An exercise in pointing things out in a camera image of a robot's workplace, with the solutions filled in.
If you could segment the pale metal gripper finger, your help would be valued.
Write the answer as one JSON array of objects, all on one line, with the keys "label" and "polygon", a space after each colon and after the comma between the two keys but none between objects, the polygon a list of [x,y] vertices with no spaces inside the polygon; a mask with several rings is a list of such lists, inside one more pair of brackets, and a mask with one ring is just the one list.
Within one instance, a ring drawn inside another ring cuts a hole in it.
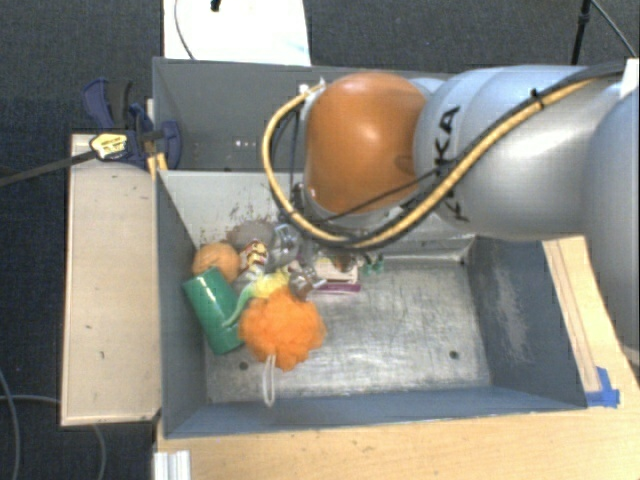
[{"label": "pale metal gripper finger", "polygon": [[272,237],[272,259],[275,262],[292,262],[297,259],[301,247],[301,235],[290,224],[279,224]]},{"label": "pale metal gripper finger", "polygon": [[288,287],[298,299],[307,299],[309,294],[325,285],[325,279],[312,272],[297,271],[290,275]]}]

